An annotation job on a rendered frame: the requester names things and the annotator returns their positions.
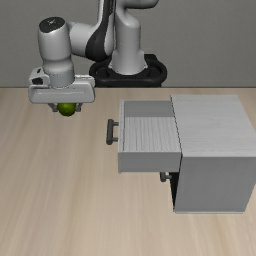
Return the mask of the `open grey cabinet drawer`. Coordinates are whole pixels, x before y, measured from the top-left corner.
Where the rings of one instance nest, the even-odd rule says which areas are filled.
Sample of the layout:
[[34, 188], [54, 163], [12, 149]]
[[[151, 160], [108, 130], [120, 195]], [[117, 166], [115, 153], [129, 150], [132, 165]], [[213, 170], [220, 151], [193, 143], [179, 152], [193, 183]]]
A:
[[178, 173], [182, 158], [170, 100], [121, 100], [108, 120], [106, 143], [118, 143], [118, 172]]

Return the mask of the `green lime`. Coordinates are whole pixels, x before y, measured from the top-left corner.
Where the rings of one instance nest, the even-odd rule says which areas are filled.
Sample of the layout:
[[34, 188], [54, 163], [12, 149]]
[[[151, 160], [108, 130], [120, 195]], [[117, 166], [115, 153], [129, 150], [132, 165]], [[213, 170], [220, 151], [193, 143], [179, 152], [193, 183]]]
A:
[[75, 103], [58, 103], [57, 109], [62, 116], [70, 117], [76, 112]]

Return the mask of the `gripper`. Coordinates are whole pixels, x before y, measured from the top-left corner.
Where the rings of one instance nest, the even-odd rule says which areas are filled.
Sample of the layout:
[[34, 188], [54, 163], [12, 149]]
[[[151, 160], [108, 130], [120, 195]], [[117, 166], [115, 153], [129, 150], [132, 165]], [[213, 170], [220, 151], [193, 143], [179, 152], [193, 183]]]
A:
[[28, 96], [32, 103], [48, 104], [53, 112], [58, 112], [57, 103], [76, 103], [76, 112], [81, 112], [83, 103], [95, 100], [94, 86], [93, 77], [76, 75], [72, 84], [55, 87], [43, 68], [37, 67], [29, 76]]

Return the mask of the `grey cabinet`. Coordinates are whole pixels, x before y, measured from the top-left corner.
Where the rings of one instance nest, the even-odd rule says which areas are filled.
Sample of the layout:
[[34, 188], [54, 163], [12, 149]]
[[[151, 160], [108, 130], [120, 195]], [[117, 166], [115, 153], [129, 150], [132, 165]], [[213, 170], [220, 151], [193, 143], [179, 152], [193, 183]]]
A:
[[236, 95], [171, 97], [181, 145], [176, 213], [242, 213], [256, 185], [256, 130]]

